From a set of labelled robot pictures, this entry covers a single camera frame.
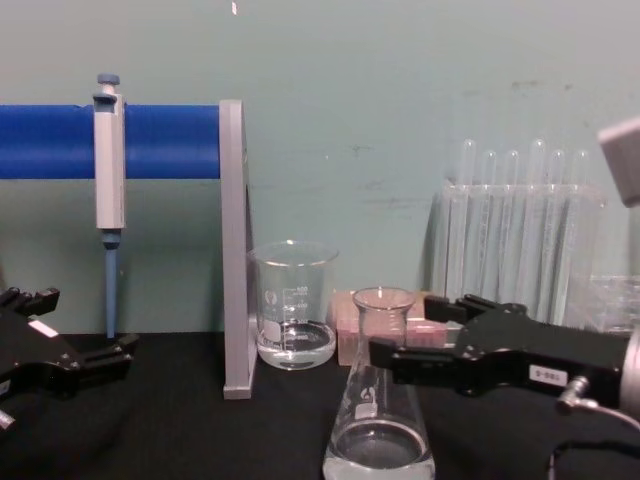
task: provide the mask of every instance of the erlenmeyer flask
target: erlenmeyer flask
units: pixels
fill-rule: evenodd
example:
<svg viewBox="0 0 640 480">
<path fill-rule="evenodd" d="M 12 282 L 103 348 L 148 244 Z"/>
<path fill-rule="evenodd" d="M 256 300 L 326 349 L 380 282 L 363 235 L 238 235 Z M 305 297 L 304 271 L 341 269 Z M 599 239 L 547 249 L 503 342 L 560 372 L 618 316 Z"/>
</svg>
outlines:
<svg viewBox="0 0 640 480">
<path fill-rule="evenodd" d="M 360 340 L 325 454 L 326 480 L 432 480 L 435 464 L 415 387 L 369 362 L 368 340 L 404 344 L 413 293 L 399 288 L 359 290 Z"/>
</svg>

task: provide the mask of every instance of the blue foam padding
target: blue foam padding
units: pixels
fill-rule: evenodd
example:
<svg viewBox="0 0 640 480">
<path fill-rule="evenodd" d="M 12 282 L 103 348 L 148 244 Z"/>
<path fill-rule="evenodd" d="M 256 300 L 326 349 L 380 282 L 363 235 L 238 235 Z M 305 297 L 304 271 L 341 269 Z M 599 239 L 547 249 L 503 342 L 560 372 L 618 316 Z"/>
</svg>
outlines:
<svg viewBox="0 0 640 480">
<path fill-rule="evenodd" d="M 130 179 L 219 179 L 218 107 L 126 105 Z M 0 105 L 0 179 L 94 178 L 93 106 Z"/>
</svg>

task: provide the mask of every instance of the teal wall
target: teal wall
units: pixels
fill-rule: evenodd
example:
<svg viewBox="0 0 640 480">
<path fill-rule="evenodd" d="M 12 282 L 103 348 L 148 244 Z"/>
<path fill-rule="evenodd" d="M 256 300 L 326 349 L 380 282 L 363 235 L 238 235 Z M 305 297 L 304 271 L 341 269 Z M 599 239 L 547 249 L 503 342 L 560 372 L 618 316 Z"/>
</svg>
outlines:
<svg viewBox="0 0 640 480">
<path fill-rule="evenodd" d="M 598 128 L 640 113 L 640 4 L 513 0 L 4 0 L 0 101 L 241 98 L 258 243 L 340 249 L 338 288 L 417 288 L 434 193 L 465 136 L 480 147 L 588 148 L 610 198 L 595 271 L 630 273 L 640 220 L 619 205 Z M 219 187 L 132 182 L 123 328 L 218 328 Z M 0 182 L 5 285 L 63 291 L 61 331 L 102 329 L 88 182 Z"/>
</svg>

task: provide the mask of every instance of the pipette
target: pipette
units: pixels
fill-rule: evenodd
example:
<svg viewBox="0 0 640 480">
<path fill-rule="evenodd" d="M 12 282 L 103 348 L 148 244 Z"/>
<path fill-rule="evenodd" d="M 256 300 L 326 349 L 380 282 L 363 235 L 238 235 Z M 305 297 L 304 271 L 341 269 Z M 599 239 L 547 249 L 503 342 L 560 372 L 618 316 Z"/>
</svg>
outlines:
<svg viewBox="0 0 640 480">
<path fill-rule="evenodd" d="M 106 249 L 107 337 L 113 338 L 117 315 L 118 247 L 125 228 L 124 102 L 116 92 L 117 75 L 100 74 L 101 92 L 93 96 L 96 226 Z"/>
</svg>

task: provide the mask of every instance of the black table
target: black table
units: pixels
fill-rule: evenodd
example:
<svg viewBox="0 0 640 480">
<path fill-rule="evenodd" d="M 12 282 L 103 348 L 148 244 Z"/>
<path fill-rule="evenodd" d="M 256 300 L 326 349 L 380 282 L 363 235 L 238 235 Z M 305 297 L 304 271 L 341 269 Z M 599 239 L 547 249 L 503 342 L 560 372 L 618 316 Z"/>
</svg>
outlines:
<svg viewBox="0 0 640 480">
<path fill-rule="evenodd" d="M 95 337 L 72 337 L 89 349 Z M 329 362 L 284 372 L 258 366 L 254 396 L 224 401 L 221 334 L 144 335 L 125 382 L 60 402 L 2 404 L 18 425 L 0 433 L 2 480 L 320 480 L 348 369 Z M 421 389 L 438 480 L 542 480 L 567 439 L 640 435 L 614 419 L 560 417 L 551 398 L 514 389 L 468 399 Z M 570 452 L 558 480 L 637 480 L 640 461 Z"/>
</svg>

